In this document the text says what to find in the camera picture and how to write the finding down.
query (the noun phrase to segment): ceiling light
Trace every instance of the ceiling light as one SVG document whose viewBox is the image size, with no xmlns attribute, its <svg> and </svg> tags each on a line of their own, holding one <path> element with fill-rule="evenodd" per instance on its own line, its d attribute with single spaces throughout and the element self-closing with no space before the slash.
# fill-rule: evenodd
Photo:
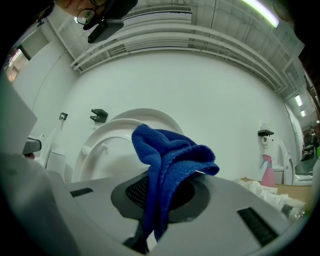
<svg viewBox="0 0 320 256">
<path fill-rule="evenodd" d="M 253 9 L 259 12 L 263 17 L 267 19 L 268 22 L 272 24 L 275 28 L 279 25 L 279 20 L 274 16 L 271 11 L 269 11 L 262 3 L 258 0 L 242 0 L 246 4 L 250 5 Z"/>
<path fill-rule="evenodd" d="M 302 100 L 299 95 L 295 96 L 295 101 L 299 107 L 302 106 Z"/>
</svg>

